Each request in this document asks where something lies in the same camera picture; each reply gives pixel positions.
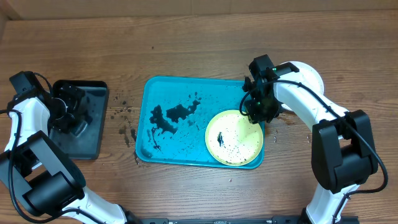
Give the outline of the yellow rimmed plate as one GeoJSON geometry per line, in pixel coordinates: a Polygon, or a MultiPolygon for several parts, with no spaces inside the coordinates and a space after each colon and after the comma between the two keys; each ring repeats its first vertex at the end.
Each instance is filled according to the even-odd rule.
{"type": "Polygon", "coordinates": [[[260,124],[252,124],[238,110],[215,115],[205,131],[208,152],[218,162],[230,166],[244,166],[260,154],[264,144],[260,124]]]}

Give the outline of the white plate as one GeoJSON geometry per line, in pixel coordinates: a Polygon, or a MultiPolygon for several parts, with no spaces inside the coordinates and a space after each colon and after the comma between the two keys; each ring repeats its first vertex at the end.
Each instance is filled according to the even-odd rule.
{"type": "MultiPolygon", "coordinates": [[[[288,61],[292,63],[294,66],[296,66],[299,69],[299,73],[302,74],[302,80],[304,80],[304,85],[311,88],[315,93],[317,94],[324,94],[324,83],[323,80],[320,76],[320,74],[310,65],[299,62],[299,61],[288,61]]],[[[282,80],[292,80],[294,82],[299,82],[297,81],[298,78],[288,78],[288,75],[281,75],[280,76],[282,80]]],[[[288,111],[293,112],[288,105],[282,104],[282,108],[288,111]]]]}

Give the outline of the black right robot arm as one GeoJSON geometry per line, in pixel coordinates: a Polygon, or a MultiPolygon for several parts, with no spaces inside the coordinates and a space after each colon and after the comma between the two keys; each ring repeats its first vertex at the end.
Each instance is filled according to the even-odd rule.
{"type": "Polygon", "coordinates": [[[268,55],[249,64],[239,110],[252,124],[267,122],[284,110],[295,113],[312,132],[311,167],[318,182],[311,202],[294,217],[274,223],[358,223],[342,217],[349,198],[378,170],[369,116],[350,112],[324,96],[323,80],[310,65],[274,65],[268,55]]]}

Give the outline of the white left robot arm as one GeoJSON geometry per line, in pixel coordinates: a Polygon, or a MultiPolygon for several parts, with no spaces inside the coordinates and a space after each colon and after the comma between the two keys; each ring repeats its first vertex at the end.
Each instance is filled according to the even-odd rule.
{"type": "Polygon", "coordinates": [[[16,212],[32,223],[139,223],[129,210],[90,190],[74,158],[99,154],[109,91],[105,82],[59,80],[21,71],[10,79],[12,121],[1,153],[1,182],[16,212]]]}

